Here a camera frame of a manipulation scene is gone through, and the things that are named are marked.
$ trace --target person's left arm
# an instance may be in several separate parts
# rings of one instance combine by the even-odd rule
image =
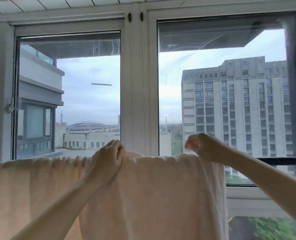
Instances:
[[[85,178],[75,182],[67,193],[11,240],[63,240],[90,198],[116,175],[123,152],[124,147],[118,140],[101,148]]]

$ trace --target hand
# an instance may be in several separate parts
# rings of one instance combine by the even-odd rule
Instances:
[[[119,140],[112,140],[96,152],[94,166],[86,175],[87,182],[107,184],[119,171],[124,151]]]
[[[198,156],[208,161],[221,164],[225,164],[233,152],[232,148],[205,133],[189,136],[185,148],[193,150]]]

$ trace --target high-rise apartment building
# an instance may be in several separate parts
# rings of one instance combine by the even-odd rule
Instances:
[[[261,56],[184,70],[182,123],[183,143],[205,132],[254,157],[292,155],[287,62]]]

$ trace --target person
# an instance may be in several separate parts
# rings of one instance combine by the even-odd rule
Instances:
[[[285,212],[296,220],[296,178],[246,153],[230,148],[218,139],[202,134],[191,135],[185,148],[200,157],[230,166],[252,180]],[[31,221],[11,240],[63,240],[90,198],[118,173],[125,151],[118,140],[110,141],[96,154],[96,162],[85,178]]]

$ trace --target cloudy sky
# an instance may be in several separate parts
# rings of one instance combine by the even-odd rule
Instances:
[[[265,56],[266,62],[286,60],[283,30],[266,30],[244,48],[177,51],[159,54],[159,119],[165,123],[181,123],[181,77],[186,69],[209,68],[228,59]],[[61,59],[57,67],[62,78],[64,106],[56,110],[56,121],[68,124],[95,120],[118,124],[120,114],[120,56]],[[94,86],[106,83],[112,86]]]

